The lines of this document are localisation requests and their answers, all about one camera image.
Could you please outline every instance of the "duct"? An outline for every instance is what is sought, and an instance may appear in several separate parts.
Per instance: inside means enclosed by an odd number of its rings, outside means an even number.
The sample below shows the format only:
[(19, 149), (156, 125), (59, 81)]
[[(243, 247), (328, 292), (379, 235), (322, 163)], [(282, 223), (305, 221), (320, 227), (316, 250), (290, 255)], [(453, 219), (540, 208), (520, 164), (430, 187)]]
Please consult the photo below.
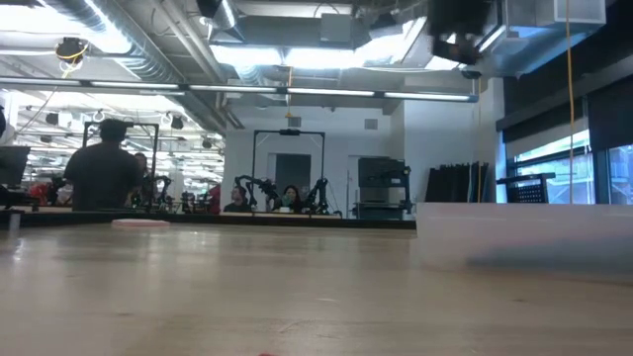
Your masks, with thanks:
[[(96, 34), (102, 34), (104, 46), (108, 49), (115, 44), (119, 50), (131, 58), (118, 58), (117, 63), (136, 75), (142, 81), (174, 83), (183, 82), (179, 73), (147, 37), (146, 33), (130, 18), (116, 1), (108, 0), (39, 0), (58, 13), (83, 24)], [(194, 114), (197, 123), (204, 129), (223, 132), (224, 119), (210, 115), (210, 108), (193, 93), (173, 98), (185, 110)], [(213, 117), (214, 121), (201, 118)]]
[[(322, 39), (319, 18), (247, 16), (237, 23), (248, 45), (356, 49), (371, 39), (367, 27), (359, 19), (351, 19), (351, 34), (345, 43)], [(209, 42), (211, 45), (241, 45), (220, 31), (213, 32)]]
[(198, 0), (197, 2), (200, 13), (211, 20), (210, 23), (214, 29), (240, 42), (244, 41), (237, 24), (239, 12), (231, 0)]

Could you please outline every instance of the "door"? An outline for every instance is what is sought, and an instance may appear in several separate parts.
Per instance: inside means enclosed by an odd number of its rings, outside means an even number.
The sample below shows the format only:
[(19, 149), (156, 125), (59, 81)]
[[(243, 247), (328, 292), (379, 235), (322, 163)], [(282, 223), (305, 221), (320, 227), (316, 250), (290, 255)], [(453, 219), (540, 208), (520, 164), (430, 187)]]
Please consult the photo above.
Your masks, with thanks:
[(277, 154), (275, 164), (275, 184), (281, 196), (284, 189), (294, 185), (304, 200), (310, 191), (310, 173), (312, 158), (309, 154)]

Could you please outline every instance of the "wooden table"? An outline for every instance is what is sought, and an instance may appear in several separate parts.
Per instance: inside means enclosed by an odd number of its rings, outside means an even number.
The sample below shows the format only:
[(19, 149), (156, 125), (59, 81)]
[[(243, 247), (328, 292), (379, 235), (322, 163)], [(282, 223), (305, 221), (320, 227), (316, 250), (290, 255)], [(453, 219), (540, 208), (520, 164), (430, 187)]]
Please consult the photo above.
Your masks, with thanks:
[(414, 234), (23, 229), (0, 244), (2, 355), (631, 355), (630, 286), (426, 270)]

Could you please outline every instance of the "computer monitor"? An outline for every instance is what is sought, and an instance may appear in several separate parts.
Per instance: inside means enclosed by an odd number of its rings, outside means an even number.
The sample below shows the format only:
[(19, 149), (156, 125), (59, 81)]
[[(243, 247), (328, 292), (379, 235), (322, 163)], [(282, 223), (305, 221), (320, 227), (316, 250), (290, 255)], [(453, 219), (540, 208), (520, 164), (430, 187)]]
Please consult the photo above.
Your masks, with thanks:
[(27, 168), (30, 147), (0, 147), (0, 184), (19, 185)]

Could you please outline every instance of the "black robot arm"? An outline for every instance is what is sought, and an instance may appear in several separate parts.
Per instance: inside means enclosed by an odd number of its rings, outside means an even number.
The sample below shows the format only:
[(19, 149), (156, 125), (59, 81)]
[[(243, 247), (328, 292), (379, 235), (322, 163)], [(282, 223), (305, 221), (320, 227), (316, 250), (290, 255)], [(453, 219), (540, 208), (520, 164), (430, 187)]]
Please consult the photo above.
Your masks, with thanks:
[(169, 185), (171, 184), (171, 179), (169, 177), (167, 177), (167, 176), (157, 176), (157, 177), (154, 177), (154, 183), (153, 184), (155, 184), (158, 181), (163, 181), (163, 183), (164, 183), (164, 185), (162, 186), (162, 191), (160, 192), (160, 196), (158, 196), (158, 200), (157, 200), (157, 203), (161, 204), (161, 203), (164, 203), (166, 201), (167, 188), (169, 188)]
[(248, 206), (255, 207), (257, 206), (257, 201), (255, 200), (255, 195), (253, 194), (253, 186), (256, 185), (259, 187), (262, 193), (266, 195), (266, 201), (275, 200), (279, 198), (277, 195), (275, 184), (269, 179), (257, 179), (251, 176), (242, 175), (239, 177), (235, 177), (235, 186), (241, 187), (241, 182), (246, 181), (246, 191), (248, 191)]
[(320, 178), (316, 181), (315, 186), (310, 190), (306, 197), (305, 207), (309, 214), (327, 214), (327, 179)]

